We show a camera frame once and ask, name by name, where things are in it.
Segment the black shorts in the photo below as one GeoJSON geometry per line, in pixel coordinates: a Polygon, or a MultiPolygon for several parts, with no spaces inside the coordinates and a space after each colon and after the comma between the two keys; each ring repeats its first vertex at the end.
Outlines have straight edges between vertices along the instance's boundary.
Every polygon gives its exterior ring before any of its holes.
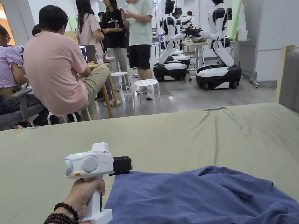
{"type": "Polygon", "coordinates": [[[130,67],[131,68],[150,68],[151,45],[132,45],[130,46],[130,67]]]}

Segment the black bead bracelet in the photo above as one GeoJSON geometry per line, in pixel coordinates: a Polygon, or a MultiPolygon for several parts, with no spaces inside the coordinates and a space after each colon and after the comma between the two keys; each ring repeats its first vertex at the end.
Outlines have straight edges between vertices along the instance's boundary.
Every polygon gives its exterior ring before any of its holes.
{"type": "Polygon", "coordinates": [[[75,224],[77,222],[74,222],[72,218],[69,216],[63,214],[63,213],[52,213],[48,216],[48,218],[45,220],[44,224],[49,223],[56,223],[56,224],[75,224]]]}
{"type": "Polygon", "coordinates": [[[58,203],[55,208],[54,208],[54,211],[56,211],[58,208],[65,208],[66,210],[68,210],[70,213],[73,214],[74,216],[74,220],[77,222],[79,221],[79,215],[78,213],[75,211],[75,209],[72,208],[72,206],[68,205],[68,204],[65,204],[65,203],[58,203]]]}

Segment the white robot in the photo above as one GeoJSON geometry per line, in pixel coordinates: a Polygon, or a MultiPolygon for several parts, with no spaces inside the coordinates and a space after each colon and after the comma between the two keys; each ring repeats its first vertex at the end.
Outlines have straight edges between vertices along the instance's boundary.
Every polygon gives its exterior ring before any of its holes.
{"type": "Polygon", "coordinates": [[[164,52],[159,58],[158,63],[155,64],[153,68],[154,75],[159,82],[164,81],[165,76],[170,76],[176,80],[183,80],[187,74],[186,63],[179,60],[175,60],[175,57],[173,56],[174,52],[179,46],[180,39],[182,39],[185,36],[185,34],[177,32],[176,18],[171,15],[171,13],[174,10],[174,5],[175,5],[174,0],[166,0],[165,15],[163,17],[162,26],[165,32],[165,41],[168,44],[166,45],[164,52]]]}
{"type": "Polygon", "coordinates": [[[235,61],[230,56],[226,47],[230,41],[224,36],[224,25],[228,20],[232,20],[231,8],[227,9],[223,0],[212,0],[215,7],[209,12],[210,32],[197,30],[199,36],[208,39],[209,49],[213,49],[215,54],[223,61],[220,65],[203,66],[196,71],[196,82],[204,90],[218,88],[235,89],[241,79],[241,68],[235,66],[235,61]]]}

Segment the bed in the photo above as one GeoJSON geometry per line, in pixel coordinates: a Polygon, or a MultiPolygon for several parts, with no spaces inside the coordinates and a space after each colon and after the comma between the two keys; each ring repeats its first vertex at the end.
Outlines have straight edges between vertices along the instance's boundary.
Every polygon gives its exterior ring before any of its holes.
{"type": "MultiPolygon", "coordinates": [[[[225,166],[271,180],[299,201],[299,66],[288,65],[299,53],[285,48],[285,55],[278,84],[279,104],[0,132],[2,223],[42,223],[73,184],[64,177],[64,158],[89,151],[98,142],[107,142],[113,156],[130,156],[135,171],[179,173],[209,165],[225,166]]],[[[104,179],[105,204],[114,177],[104,179]]]]}

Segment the pink t-shirt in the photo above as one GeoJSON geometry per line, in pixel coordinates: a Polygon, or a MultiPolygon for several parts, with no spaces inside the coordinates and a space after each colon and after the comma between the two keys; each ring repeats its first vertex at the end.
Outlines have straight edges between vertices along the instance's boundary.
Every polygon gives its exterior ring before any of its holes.
{"type": "Polygon", "coordinates": [[[35,35],[24,51],[24,68],[34,95],[56,116],[87,104],[87,89],[77,76],[86,66],[78,44],[59,33],[35,35]]]}
{"type": "Polygon", "coordinates": [[[76,29],[76,36],[80,37],[80,42],[82,45],[94,45],[98,53],[103,53],[100,41],[93,36],[94,31],[101,30],[97,18],[93,14],[88,15],[85,13],[83,21],[84,25],[82,27],[81,33],[79,32],[79,25],[77,25],[78,28],[76,29]]]}

